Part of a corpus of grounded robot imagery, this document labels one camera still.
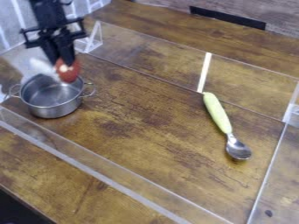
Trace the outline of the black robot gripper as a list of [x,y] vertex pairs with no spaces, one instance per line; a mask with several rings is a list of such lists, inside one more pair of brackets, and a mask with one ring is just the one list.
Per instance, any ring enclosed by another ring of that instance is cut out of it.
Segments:
[[[62,0],[28,1],[32,8],[32,13],[35,15],[35,19],[38,21],[38,25],[32,28],[20,30],[20,33],[24,37],[26,47],[32,48],[36,46],[42,46],[46,56],[52,64],[56,63],[60,54],[64,64],[70,67],[75,61],[75,49],[72,40],[83,39],[87,37],[86,28],[83,25],[84,18],[67,18],[63,6],[70,5],[71,2],[64,3]],[[68,30],[60,30],[60,33],[54,38],[55,43],[48,38],[43,41],[40,41],[39,39],[28,39],[28,32],[40,32],[44,30],[56,31],[58,29],[74,23],[79,24],[80,30],[72,33]]]

